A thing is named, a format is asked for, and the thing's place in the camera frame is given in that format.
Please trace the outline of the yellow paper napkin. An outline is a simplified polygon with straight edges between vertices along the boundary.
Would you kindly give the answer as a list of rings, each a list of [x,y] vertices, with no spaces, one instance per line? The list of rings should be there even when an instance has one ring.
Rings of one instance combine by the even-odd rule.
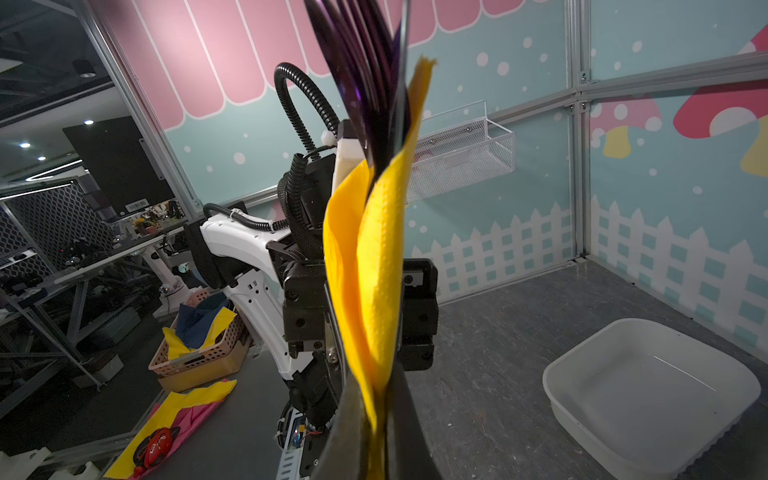
[[[361,162],[332,194],[325,266],[347,363],[369,421],[368,475],[385,472],[385,390],[395,360],[408,184],[435,61],[422,57],[408,88],[411,127],[380,176]]]

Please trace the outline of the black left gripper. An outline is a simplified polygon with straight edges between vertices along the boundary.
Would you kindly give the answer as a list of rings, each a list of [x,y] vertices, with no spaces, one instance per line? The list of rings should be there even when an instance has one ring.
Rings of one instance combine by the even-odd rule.
[[[325,347],[330,302],[322,263],[287,262],[281,270],[284,337],[293,358]],[[429,259],[404,261],[397,360],[406,371],[424,371],[434,360],[438,329],[438,270]]]

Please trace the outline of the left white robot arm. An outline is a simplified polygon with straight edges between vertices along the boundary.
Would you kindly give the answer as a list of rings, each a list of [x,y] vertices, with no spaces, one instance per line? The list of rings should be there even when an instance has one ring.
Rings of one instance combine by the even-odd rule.
[[[243,203],[205,205],[185,235],[203,280],[225,293],[269,349],[290,406],[325,430],[340,402],[346,360],[324,264],[300,250],[287,220],[255,217]]]

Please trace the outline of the purple metal fork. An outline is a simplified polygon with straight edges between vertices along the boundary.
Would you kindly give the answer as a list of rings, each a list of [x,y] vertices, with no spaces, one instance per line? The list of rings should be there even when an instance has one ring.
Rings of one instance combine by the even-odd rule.
[[[339,1],[351,73],[368,147],[375,158],[391,150],[390,123],[395,102],[395,43],[386,15],[376,1]]]

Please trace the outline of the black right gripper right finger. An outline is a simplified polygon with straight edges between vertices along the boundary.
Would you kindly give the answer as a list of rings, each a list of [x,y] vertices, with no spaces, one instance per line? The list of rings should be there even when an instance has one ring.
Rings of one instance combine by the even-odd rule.
[[[385,434],[387,479],[441,478],[426,443],[405,371],[399,362],[393,364],[387,387]]]

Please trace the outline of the purple metal spoon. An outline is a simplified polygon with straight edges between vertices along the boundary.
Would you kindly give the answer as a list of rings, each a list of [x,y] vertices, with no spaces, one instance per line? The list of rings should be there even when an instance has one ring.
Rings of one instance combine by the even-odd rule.
[[[377,171],[386,147],[385,103],[375,79],[378,58],[362,13],[352,1],[307,1],[305,7],[367,163]]]

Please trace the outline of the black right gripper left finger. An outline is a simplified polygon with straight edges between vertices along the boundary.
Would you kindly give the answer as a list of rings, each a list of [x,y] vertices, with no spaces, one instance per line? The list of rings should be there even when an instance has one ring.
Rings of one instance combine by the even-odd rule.
[[[361,388],[346,383],[336,421],[311,478],[363,480],[368,475],[369,421]]]

